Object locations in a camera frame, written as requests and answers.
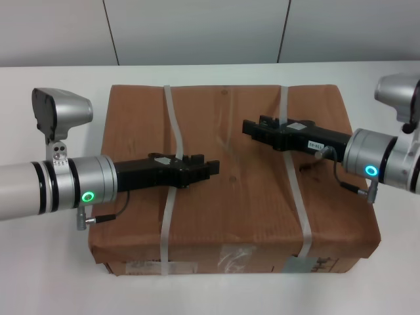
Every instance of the white table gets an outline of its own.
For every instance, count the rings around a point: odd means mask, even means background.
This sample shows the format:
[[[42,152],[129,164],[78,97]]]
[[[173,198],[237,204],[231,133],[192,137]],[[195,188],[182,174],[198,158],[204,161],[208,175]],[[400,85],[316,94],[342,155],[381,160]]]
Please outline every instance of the white table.
[[[31,91],[89,98],[94,119],[69,133],[73,157],[100,153],[110,87],[338,85],[352,128],[397,135],[395,111],[373,99],[382,75],[420,62],[0,69],[0,164],[44,159]],[[380,185],[382,242],[347,274],[109,275],[78,232],[75,210],[0,222],[0,314],[418,314],[420,197]]]

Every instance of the green led ring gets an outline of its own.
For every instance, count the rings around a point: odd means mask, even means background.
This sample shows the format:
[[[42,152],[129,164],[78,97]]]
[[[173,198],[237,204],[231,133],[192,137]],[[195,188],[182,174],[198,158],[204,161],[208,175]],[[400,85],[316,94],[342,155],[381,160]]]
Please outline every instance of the green led ring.
[[[92,201],[93,198],[95,198],[95,194],[92,192],[85,192],[83,196],[81,197],[82,201],[84,202]]]

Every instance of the white packing strap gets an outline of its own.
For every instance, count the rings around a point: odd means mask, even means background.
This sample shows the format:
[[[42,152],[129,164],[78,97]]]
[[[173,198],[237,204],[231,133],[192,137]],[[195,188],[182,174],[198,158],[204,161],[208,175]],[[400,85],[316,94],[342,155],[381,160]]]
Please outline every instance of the white packing strap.
[[[279,123],[280,125],[287,123],[287,95],[289,92],[288,87],[282,86],[282,93],[280,95],[280,115]],[[295,165],[291,158],[291,152],[283,152],[284,163],[287,170],[287,175],[289,177],[290,188],[293,194],[293,199],[295,200],[297,215],[299,217],[299,222],[301,223],[302,234],[303,234],[303,245],[302,249],[297,255],[298,257],[306,257],[308,255],[310,246],[312,245],[312,232],[310,230],[308,214],[306,213],[305,205],[303,203],[303,198],[301,194],[301,189],[299,188],[299,183],[297,182]]]
[[[168,108],[169,120],[171,122],[172,131],[175,135],[175,141],[177,143],[177,152],[175,157],[181,159],[184,156],[184,145],[182,144],[182,135],[179,130],[177,117],[175,115],[175,109],[173,108],[172,92],[169,85],[163,87],[165,91],[166,106]],[[175,197],[177,195],[177,189],[175,187],[169,187],[168,196],[166,198],[165,210],[163,212],[162,230],[160,233],[160,261],[161,261],[161,274],[167,276],[169,273],[169,261],[168,261],[168,246],[169,246],[169,229],[171,227],[171,219],[173,206],[175,204]]]

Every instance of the cable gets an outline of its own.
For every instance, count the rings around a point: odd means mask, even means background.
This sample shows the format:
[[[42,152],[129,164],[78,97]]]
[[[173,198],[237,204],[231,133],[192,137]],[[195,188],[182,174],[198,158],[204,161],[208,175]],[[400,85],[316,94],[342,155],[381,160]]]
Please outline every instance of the cable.
[[[94,223],[102,223],[102,222],[115,220],[126,210],[127,206],[129,205],[129,202],[130,202],[130,191],[128,190],[127,199],[125,200],[125,205],[120,211],[118,211],[115,215],[97,215],[94,218]]]
[[[120,211],[118,211],[115,214],[115,217],[118,218],[126,210],[127,206],[129,205],[129,202],[130,202],[130,191],[128,190],[127,191],[127,199],[125,200],[125,205],[124,205],[124,207]]]
[[[355,185],[351,185],[347,182],[342,182],[338,175],[337,175],[337,151],[335,151],[335,148],[332,146],[328,146],[328,148],[331,150],[332,154],[333,154],[333,158],[334,158],[334,166],[333,166],[333,172],[334,172],[334,177],[337,180],[337,182],[339,183],[339,185],[347,190],[350,190],[351,192],[354,192],[355,194],[359,193],[360,187],[357,187]]]
[[[335,151],[335,148],[333,146],[328,146],[328,148],[331,150],[331,152],[333,152],[333,157],[334,157],[334,166],[333,166],[334,177],[337,180],[337,182],[339,182],[339,184],[341,185],[343,182],[341,182],[341,180],[339,180],[339,177],[337,175],[337,161],[338,161],[337,151]]]

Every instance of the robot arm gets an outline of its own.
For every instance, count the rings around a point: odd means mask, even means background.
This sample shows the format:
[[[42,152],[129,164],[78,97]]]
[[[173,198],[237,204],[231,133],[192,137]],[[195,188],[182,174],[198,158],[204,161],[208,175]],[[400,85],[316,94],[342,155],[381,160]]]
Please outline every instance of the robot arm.
[[[77,228],[115,219],[86,219],[85,206],[114,201],[117,192],[153,186],[186,188],[219,173],[219,161],[203,155],[149,154],[114,163],[108,156],[69,158],[62,140],[70,128],[93,119],[89,100],[58,89],[34,89],[37,128],[45,135],[46,160],[0,167],[0,221],[63,209],[78,210]]]
[[[382,77],[375,99],[392,106],[397,120],[404,123],[398,136],[357,129],[353,135],[319,128],[313,121],[288,120],[261,116],[259,123],[243,121],[242,132],[275,150],[296,150],[316,158],[341,162],[347,173],[371,180],[369,191],[340,183],[346,189],[375,201],[378,183],[420,194],[420,75],[396,74]]]

